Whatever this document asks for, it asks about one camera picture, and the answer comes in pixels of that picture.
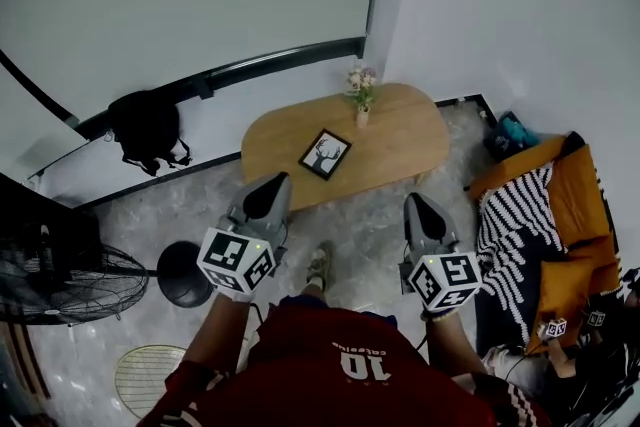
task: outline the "fan grille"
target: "fan grille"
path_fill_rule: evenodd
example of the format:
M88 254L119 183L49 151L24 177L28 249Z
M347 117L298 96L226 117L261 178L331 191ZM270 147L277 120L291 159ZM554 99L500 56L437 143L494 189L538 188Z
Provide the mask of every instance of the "fan grille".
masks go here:
M74 324L118 314L144 295L149 276L138 262L105 245L78 255L25 252L0 240L0 320Z

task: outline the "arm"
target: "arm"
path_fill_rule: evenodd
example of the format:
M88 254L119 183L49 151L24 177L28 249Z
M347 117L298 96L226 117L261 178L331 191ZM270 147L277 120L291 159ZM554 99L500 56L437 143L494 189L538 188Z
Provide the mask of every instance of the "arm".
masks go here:
M183 361L211 370L235 373L249 316L249 302L234 302L218 293Z
M457 313L427 323L429 364L450 377L467 373L486 374L473 350Z
M557 338L549 341L549 360L560 379L575 377L576 360L567 358Z

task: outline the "flower vase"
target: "flower vase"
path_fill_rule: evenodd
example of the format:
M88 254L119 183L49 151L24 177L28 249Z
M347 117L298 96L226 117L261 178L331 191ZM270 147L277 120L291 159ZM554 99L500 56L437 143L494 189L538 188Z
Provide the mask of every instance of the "flower vase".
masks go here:
M369 111L371 109L368 105L362 105L358 107L358 114L356 115L356 126L359 129L363 129L367 127L369 123Z

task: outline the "red jersey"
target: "red jersey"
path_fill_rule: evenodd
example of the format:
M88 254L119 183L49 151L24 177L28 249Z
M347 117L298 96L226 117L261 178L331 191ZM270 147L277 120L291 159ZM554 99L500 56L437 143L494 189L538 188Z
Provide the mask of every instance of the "red jersey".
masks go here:
M512 385L452 380L380 319L281 306L258 334L233 376L183 362L139 425L547 425Z

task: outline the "black backpack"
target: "black backpack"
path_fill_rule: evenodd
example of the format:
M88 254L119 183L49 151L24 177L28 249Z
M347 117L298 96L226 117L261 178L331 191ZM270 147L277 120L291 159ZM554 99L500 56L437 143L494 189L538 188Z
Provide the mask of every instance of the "black backpack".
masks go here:
M189 147L180 139L180 115L176 106L155 91L138 91L116 100L108 109L109 124L122 146L122 161L156 176L163 159L174 168L189 165ZM176 160L171 150L180 141L187 155Z

